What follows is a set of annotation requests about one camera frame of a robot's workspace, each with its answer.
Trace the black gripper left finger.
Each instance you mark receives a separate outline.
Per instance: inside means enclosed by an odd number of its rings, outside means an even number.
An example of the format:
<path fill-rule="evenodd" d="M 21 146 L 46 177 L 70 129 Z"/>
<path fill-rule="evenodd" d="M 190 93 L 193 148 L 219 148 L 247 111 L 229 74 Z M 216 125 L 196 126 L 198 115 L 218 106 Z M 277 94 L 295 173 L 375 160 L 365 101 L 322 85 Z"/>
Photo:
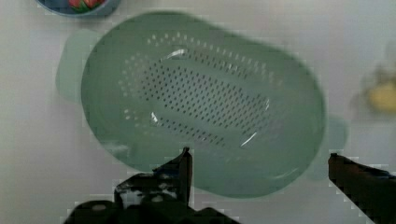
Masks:
<path fill-rule="evenodd" d="M 121 208 L 145 202 L 177 201 L 189 204 L 192 155 L 189 147 L 151 173 L 131 176 L 114 189 L 114 201 Z"/>

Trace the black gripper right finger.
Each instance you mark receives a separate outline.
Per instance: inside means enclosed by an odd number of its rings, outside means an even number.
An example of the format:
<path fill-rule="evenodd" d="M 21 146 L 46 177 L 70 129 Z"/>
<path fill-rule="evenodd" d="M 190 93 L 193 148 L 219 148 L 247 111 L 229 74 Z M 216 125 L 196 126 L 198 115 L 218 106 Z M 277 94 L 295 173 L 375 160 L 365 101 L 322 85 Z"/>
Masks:
<path fill-rule="evenodd" d="M 391 173 L 332 153 L 328 177 L 374 224 L 395 224 L 396 182 Z"/>

